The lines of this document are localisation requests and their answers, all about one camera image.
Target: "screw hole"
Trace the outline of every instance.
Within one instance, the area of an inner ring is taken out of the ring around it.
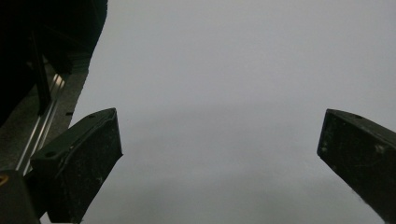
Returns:
[[[55,152],[53,152],[53,151],[51,151],[51,152],[47,152],[46,153],[46,157],[47,158],[49,158],[49,157],[53,157],[53,156],[55,156],[56,155],[56,153]]]
[[[8,181],[8,175],[0,175],[0,186],[6,184]]]

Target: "silver metal strip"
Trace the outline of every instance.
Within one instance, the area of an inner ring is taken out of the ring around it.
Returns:
[[[29,137],[16,167],[16,170],[20,171],[23,175],[26,175],[31,169],[30,157],[44,145],[63,88],[64,80],[61,76],[56,74],[50,85],[51,102],[43,115],[37,118],[32,134]]]

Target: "white backdrop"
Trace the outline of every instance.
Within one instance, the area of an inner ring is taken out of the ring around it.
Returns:
[[[124,156],[84,223],[383,223],[316,154],[327,108],[396,130],[396,2],[116,0],[72,123]]]

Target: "white table surface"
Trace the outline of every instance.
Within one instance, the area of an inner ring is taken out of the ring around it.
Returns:
[[[109,1],[72,123],[116,107],[124,156],[84,223],[383,223],[316,150],[327,108],[396,130],[395,43],[395,1]]]

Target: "gray floor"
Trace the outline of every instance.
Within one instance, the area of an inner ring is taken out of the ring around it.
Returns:
[[[70,55],[73,62],[71,74],[61,74],[64,87],[59,98],[45,144],[60,133],[67,130],[70,120],[88,75],[91,57],[86,54],[74,53]],[[49,84],[55,71],[46,63]],[[24,99],[17,105],[6,123],[0,127],[0,170],[16,169],[18,161],[26,147],[38,119],[38,93],[34,86]]]

